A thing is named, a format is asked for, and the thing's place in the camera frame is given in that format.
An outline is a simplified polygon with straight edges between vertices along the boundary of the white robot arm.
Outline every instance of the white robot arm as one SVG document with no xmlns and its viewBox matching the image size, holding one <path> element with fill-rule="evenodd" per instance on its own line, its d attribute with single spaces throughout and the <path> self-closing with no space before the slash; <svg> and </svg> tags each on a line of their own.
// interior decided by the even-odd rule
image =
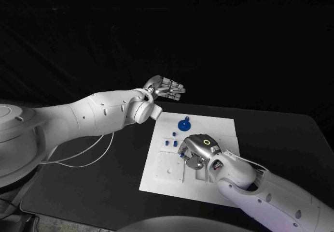
<svg viewBox="0 0 334 232">
<path fill-rule="evenodd" d="M 179 100 L 185 92 L 157 75 L 144 88 L 96 93 L 71 104 L 34 109 L 0 104 L 0 188 L 29 174 L 58 145 L 157 119 L 163 109 L 155 99 Z"/>
<path fill-rule="evenodd" d="M 185 155 L 191 149 L 192 157 Z M 229 150 L 221 150 L 209 135 L 185 139 L 179 154 L 186 165 L 205 164 L 222 196 L 274 232 L 333 232 L 334 210 L 291 181 L 255 170 Z M 258 189 L 248 190 L 251 184 Z"/>
</svg>

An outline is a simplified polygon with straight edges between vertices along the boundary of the black backdrop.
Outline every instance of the black backdrop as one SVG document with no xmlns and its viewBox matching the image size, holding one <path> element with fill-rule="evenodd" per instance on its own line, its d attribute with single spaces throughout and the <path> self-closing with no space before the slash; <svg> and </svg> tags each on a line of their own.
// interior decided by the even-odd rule
<svg viewBox="0 0 334 232">
<path fill-rule="evenodd" d="M 182 103 L 310 115 L 334 147 L 333 12 L 317 1 L 0 1 L 0 99 L 64 104 L 160 74 L 185 84 Z"/>
</svg>

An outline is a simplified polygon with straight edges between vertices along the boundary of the small blue part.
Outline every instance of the small blue part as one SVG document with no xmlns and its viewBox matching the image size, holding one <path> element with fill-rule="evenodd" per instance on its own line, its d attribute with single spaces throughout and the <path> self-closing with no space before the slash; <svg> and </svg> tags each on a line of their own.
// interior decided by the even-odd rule
<svg viewBox="0 0 334 232">
<path fill-rule="evenodd" d="M 179 122 L 178 127 L 179 127 L 179 129 L 180 129 L 182 131 L 189 131 L 189 129 L 191 129 L 191 127 L 192 127 L 191 122 L 189 122 L 189 117 L 186 117 L 185 120 L 182 120 L 182 121 Z"/>
</svg>

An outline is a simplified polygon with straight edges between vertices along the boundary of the white board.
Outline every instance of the white board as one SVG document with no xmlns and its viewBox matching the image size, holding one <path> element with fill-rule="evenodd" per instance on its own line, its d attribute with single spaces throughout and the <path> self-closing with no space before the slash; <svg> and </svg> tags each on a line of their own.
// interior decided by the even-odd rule
<svg viewBox="0 0 334 232">
<path fill-rule="evenodd" d="M 188 116 L 192 127 L 189 131 L 180 131 L 178 123 Z M 221 149 L 229 149 L 239 155 L 234 119 L 163 112 L 156 122 L 140 190 L 238 207 L 219 194 L 206 168 L 191 169 L 178 154 L 182 142 L 192 134 L 211 135 L 219 143 Z"/>
</svg>

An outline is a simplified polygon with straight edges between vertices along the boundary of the black table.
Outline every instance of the black table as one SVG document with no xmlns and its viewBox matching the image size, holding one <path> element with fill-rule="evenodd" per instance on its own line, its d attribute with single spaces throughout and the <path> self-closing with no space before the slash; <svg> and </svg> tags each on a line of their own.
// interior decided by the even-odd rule
<svg viewBox="0 0 334 232">
<path fill-rule="evenodd" d="M 166 112 L 235 119 L 242 157 L 263 164 L 297 183 L 332 208 L 334 202 L 334 154 L 311 117 L 264 111 L 157 102 Z M 103 159 L 84 168 L 44 167 L 22 200 L 25 212 L 119 230 L 159 216 L 195 216 L 270 231 L 238 208 L 140 191 L 156 121 L 116 132 Z M 111 135 L 70 165 L 90 163 L 104 153 Z M 98 137 L 62 144 L 52 159 L 83 151 Z"/>
</svg>

